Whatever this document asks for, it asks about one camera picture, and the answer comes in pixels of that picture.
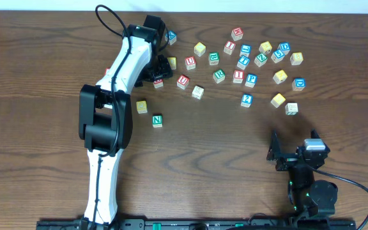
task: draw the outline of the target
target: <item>wooden table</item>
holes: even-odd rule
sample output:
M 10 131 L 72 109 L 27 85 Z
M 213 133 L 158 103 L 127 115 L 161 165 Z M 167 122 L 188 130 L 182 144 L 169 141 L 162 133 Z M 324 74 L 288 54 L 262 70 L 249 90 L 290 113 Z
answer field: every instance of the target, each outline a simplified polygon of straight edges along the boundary
M 119 167 L 119 211 L 148 218 L 247 218 L 254 213 L 293 211 L 287 197 L 288 174 L 266 161 L 270 130 L 276 128 L 285 151 L 294 151 L 316 128 L 332 152 L 321 168 L 368 187 L 368 15 L 154 13 L 178 41 L 166 56 L 178 69 L 164 87 L 134 89 L 132 102 L 147 99 L 149 113 L 134 110 L 134 131 Z M 145 13 L 120 13 L 126 24 L 142 24 Z M 117 20 L 104 19 L 121 31 Z M 234 54 L 224 54 L 232 28 L 245 32 Z M 300 66 L 285 60 L 247 67 L 259 79 L 254 88 L 232 83 L 240 44 L 258 54 L 261 42 L 291 44 L 303 52 Z M 184 58 L 197 42 L 218 51 L 218 66 L 197 57 L 187 71 Z M 89 167 L 78 136 L 79 91 L 95 84 L 121 46 L 93 12 L 0 11 L 0 229 L 34 229 L 45 219 L 73 219 L 88 200 Z M 227 77 L 216 84 L 212 73 Z M 284 69 L 286 82 L 273 74 Z M 180 74 L 190 86 L 176 86 Z M 292 91 L 295 77 L 307 87 Z M 201 100 L 191 97 L 205 88 Z M 282 93 L 300 112 L 285 115 L 270 100 Z M 252 93 L 250 108 L 240 107 Z M 163 128 L 151 115 L 161 112 Z M 353 185 L 316 175 L 339 187 L 335 217 L 360 225 L 368 195 Z

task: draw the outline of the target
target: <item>brown table surface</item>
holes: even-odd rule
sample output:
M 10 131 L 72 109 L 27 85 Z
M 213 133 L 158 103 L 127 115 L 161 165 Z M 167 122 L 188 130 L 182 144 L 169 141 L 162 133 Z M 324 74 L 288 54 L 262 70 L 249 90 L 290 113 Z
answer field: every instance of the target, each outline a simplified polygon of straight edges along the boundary
M 132 103 L 145 98 L 149 113 L 134 107 L 132 140 L 120 162 L 119 211 L 148 218 L 248 218 L 257 212 L 292 212 L 288 174 L 266 161 L 270 130 L 276 128 L 285 151 L 294 151 L 311 128 L 332 150 L 321 168 L 368 187 L 368 15 L 270 13 L 155 13 L 178 34 L 166 56 L 175 56 L 174 77 L 155 89 L 134 89 Z M 142 24 L 145 13 L 120 13 L 126 24 Z M 121 31 L 117 20 L 104 19 Z M 224 54 L 232 28 L 245 32 L 232 56 Z M 247 72 L 258 75 L 254 88 L 233 84 L 240 45 L 261 42 L 291 44 L 305 60 L 285 60 Z M 187 71 L 184 58 L 203 42 L 218 51 L 218 66 L 208 55 L 196 57 Z M 0 11 L 0 228 L 34 229 L 36 221 L 72 219 L 84 213 L 89 167 L 78 136 L 79 91 L 95 84 L 111 66 L 121 39 L 97 21 L 94 12 Z M 227 77 L 216 84 L 212 73 Z M 284 69 L 286 82 L 273 74 Z M 190 77 L 177 88 L 180 74 Z M 307 87 L 292 91 L 295 77 Z M 195 85 L 205 88 L 201 100 L 191 97 Z M 282 93 L 300 112 L 285 115 L 271 98 Z M 250 108 L 240 106 L 252 93 Z M 163 128 L 151 115 L 161 112 Z M 335 217 L 360 225 L 368 212 L 368 195 L 345 182 L 337 184 Z

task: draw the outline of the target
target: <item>tabletop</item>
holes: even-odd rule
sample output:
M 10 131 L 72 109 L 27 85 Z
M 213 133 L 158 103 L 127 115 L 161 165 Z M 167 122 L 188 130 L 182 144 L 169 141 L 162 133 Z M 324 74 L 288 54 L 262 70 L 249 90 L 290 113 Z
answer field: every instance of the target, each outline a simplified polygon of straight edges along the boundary
M 147 13 L 120 13 L 125 24 L 142 25 Z M 331 152 L 321 168 L 368 187 L 368 15 L 274 13 L 149 13 L 161 16 L 177 34 L 163 54 L 177 58 L 174 76 L 155 89 L 144 83 L 132 92 L 134 129 L 121 157 L 117 199 L 119 212 L 168 218 L 248 218 L 254 213 L 293 212 L 287 193 L 288 174 L 266 161 L 271 130 L 284 151 L 294 151 L 315 128 Z M 122 27 L 109 13 L 103 19 Z M 223 52 L 231 30 L 243 38 L 230 56 Z M 272 60 L 246 69 L 258 76 L 254 88 L 232 83 L 240 45 L 273 47 L 289 42 L 302 52 L 301 65 Z M 187 70 L 184 58 L 202 42 L 206 54 Z M 78 136 L 79 91 L 94 85 L 118 55 L 121 39 L 94 12 L 0 11 L 0 229 L 34 229 L 40 219 L 74 219 L 88 200 L 89 165 Z M 208 64 L 218 52 L 218 66 Z M 226 79 L 216 84 L 218 68 Z M 288 78 L 272 77 L 283 69 Z M 190 78 L 186 90 L 178 77 Z M 294 78 L 306 88 L 292 91 Z M 203 97 L 191 96 L 195 86 Z M 241 107 L 244 93 L 253 95 Z M 272 97 L 282 93 L 299 113 L 285 115 Z M 146 99 L 148 113 L 135 103 Z M 151 116 L 163 115 L 162 128 Z M 368 212 L 368 195 L 348 183 L 337 184 L 334 217 L 357 225 Z

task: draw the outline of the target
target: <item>white wall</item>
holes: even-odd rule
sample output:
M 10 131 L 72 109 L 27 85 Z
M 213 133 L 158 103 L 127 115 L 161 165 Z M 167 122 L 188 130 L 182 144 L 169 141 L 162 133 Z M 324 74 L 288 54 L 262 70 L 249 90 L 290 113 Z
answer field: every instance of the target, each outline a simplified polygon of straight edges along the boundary
M 368 13 L 368 0 L 0 0 L 0 10 Z

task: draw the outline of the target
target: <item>wood grain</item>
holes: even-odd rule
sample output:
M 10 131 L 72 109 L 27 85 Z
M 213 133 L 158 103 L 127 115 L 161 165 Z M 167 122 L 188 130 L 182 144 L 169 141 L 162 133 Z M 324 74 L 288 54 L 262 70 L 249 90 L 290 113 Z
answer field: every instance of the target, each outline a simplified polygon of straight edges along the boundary
M 132 140 L 119 167 L 120 212 L 247 218 L 292 211 L 287 173 L 265 160 L 273 128 L 289 151 L 317 128 L 332 150 L 322 169 L 368 187 L 368 15 L 154 14 L 178 34 L 165 53 L 177 57 L 178 69 L 159 90 L 151 84 L 134 89 L 132 101 L 147 99 L 149 113 L 134 112 Z M 126 24 L 142 24 L 146 14 L 120 16 Z M 121 31 L 109 14 L 103 17 Z M 223 47 L 236 26 L 245 35 L 228 56 Z M 258 75 L 257 85 L 234 85 L 240 44 L 252 45 L 256 56 L 267 40 L 274 47 L 288 41 L 305 61 L 291 66 L 289 54 L 278 64 L 251 63 L 247 71 Z M 204 55 L 195 70 L 185 69 L 197 42 L 219 52 L 219 66 L 209 66 Z M 79 91 L 102 77 L 120 45 L 93 12 L 0 11 L 0 229 L 34 229 L 42 218 L 84 213 L 89 167 L 77 134 Z M 215 84 L 218 67 L 227 79 Z M 280 69 L 289 77 L 276 85 L 272 76 Z M 185 91 L 176 86 L 180 74 L 191 79 Z M 302 92 L 291 90 L 295 77 L 306 78 Z M 202 100 L 191 97 L 195 85 L 205 88 Z M 278 92 L 299 103 L 297 116 L 270 105 Z M 249 109 L 240 107 L 243 93 L 254 96 Z M 151 126 L 154 112 L 163 114 L 163 128 Z M 359 225 L 368 212 L 367 194 L 330 181 L 339 187 L 336 217 Z

